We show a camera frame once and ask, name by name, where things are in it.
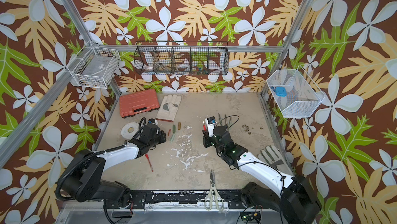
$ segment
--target scissors handle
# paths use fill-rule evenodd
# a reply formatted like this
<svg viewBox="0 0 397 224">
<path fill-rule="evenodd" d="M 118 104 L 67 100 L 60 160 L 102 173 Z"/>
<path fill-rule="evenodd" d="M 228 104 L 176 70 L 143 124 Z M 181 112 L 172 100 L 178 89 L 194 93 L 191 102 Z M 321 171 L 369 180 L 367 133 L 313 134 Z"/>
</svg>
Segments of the scissors handle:
<svg viewBox="0 0 397 224">
<path fill-rule="evenodd" d="M 204 199 L 204 207 L 206 210 L 211 210 L 212 209 L 212 189 L 208 192 L 208 195 Z"/>
<path fill-rule="evenodd" d="M 218 190 L 216 189 L 216 186 L 214 183 L 211 184 L 211 191 L 214 191 L 214 200 L 215 200 L 215 205 L 217 210 L 222 210 L 224 208 L 224 200 L 223 198 L 219 195 Z M 218 201 L 222 201 L 222 207 L 219 208 Z"/>
</svg>

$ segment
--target black wire basket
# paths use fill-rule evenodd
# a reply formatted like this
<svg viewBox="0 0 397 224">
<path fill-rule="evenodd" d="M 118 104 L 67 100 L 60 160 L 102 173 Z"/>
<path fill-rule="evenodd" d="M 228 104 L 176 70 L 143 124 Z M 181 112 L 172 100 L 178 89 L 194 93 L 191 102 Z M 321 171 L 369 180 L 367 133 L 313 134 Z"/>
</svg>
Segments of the black wire basket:
<svg viewBox="0 0 397 224">
<path fill-rule="evenodd" d="M 134 65 L 138 74 L 226 75 L 229 70 L 227 42 L 163 43 L 169 45 L 136 42 Z"/>
</svg>

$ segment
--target blue box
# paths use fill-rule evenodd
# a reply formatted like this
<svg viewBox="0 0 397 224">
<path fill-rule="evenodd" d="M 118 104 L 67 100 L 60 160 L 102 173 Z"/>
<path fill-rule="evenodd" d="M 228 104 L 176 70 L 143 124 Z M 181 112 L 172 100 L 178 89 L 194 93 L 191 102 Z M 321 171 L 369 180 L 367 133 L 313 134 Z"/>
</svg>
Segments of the blue box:
<svg viewBox="0 0 397 224">
<path fill-rule="evenodd" d="M 275 94 L 279 97 L 286 97 L 287 92 L 285 91 L 284 87 L 278 86 L 275 88 Z"/>
</svg>

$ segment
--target red screwdriver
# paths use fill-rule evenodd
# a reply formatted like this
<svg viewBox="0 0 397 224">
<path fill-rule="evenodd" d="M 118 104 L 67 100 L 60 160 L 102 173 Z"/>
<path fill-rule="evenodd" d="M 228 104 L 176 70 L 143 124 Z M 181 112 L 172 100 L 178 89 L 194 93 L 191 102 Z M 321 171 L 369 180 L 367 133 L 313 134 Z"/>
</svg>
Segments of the red screwdriver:
<svg viewBox="0 0 397 224">
<path fill-rule="evenodd" d="M 150 165 L 150 169 L 152 170 L 152 172 L 154 172 L 154 171 L 153 171 L 152 164 L 150 163 L 150 160 L 149 160 L 149 156 L 148 156 L 147 154 L 145 154 L 145 156 L 146 156 L 146 158 L 148 159 L 148 162 L 149 162 L 149 165 Z"/>
</svg>

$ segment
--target white tape roll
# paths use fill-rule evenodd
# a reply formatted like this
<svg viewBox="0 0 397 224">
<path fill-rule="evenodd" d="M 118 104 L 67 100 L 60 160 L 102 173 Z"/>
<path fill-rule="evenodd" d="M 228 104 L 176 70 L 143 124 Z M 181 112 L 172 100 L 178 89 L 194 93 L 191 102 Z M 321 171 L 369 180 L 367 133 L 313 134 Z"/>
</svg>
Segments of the white tape roll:
<svg viewBox="0 0 397 224">
<path fill-rule="evenodd" d="M 139 124 L 136 122 L 127 123 L 122 128 L 122 137 L 126 138 L 127 140 L 131 140 L 132 137 L 138 132 Z"/>
</svg>

